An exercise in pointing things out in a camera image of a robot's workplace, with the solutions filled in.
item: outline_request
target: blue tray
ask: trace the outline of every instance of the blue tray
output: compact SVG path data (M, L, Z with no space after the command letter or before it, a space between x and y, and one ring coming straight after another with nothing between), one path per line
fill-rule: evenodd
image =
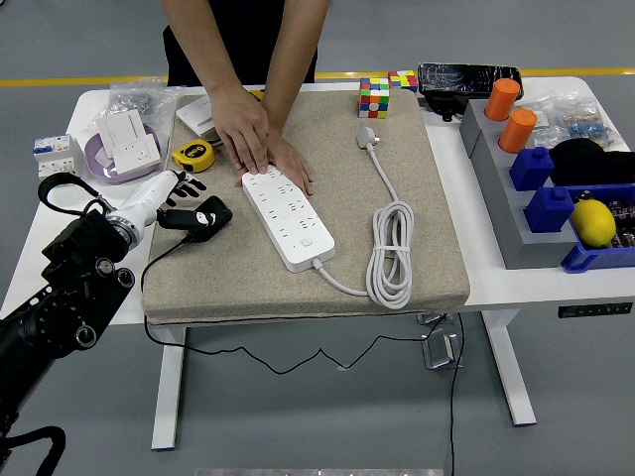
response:
M618 185L587 185L568 186L571 197L588 190L593 198L605 204L611 201L635 200L635 183ZM631 248L605 248L601 250L588 250L579 241L579 237L573 227L577 238L577 244L563 259L562 266L567 273L584 273L587 270L602 268L629 268L635 266L635 247Z

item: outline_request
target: purple plate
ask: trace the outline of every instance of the purple plate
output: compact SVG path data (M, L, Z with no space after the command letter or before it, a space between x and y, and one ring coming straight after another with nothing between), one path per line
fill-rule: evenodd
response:
M159 149L159 154L161 154L161 146L159 145L159 138L157 137L157 134L152 127L147 126L146 124L144 124L143 127L146 130L146 134L152 134L152 137L155 138L157 149ZM103 143L101 142L101 137L97 133L88 139L88 142L86 142L84 150L86 155L86 164L88 165L88 169L91 174L93 174L97 179L104 180L108 183L122 183L124 181L138 179L139 177L146 176L151 172L159 170L162 166L162 163L158 163L155 166L149 166L145 169L139 169L137 171L129 172L128 174L120 175L117 173L114 162L110 166L104 167L95 160L95 156L101 149L103 149Z

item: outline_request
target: black shirt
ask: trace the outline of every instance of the black shirt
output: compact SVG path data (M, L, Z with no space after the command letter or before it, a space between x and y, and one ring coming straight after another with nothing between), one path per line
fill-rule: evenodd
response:
M278 41L284 0L209 0L216 25L242 84L265 84ZM170 27L164 31L169 86L200 86ZM317 53L305 78L315 82Z

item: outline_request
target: hand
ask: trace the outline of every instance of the hand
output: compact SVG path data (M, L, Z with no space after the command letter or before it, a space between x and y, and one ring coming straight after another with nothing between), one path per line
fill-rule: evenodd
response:
M314 174L307 161L298 150L285 141L279 133L270 133L266 141L269 162L285 173L305 195L313 195ZM245 167L238 171L236 186L242 183L242 175L248 172Z
M238 171L267 172L267 112L242 86L223 88L209 96L218 137Z

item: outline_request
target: yellow floor line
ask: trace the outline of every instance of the yellow floor line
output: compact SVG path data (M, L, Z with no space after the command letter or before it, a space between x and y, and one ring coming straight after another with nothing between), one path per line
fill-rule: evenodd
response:
M360 77L383 77L388 71L328 71L316 72L317 80L359 79ZM635 74L635 67L570 67L551 69L521 69L523 76L588 76L588 75L621 75ZM77 86L103 85L112 82L130 82L134 80L166 76L99 76L99 77L49 77L34 79L0 79L0 87L33 87L33 86Z

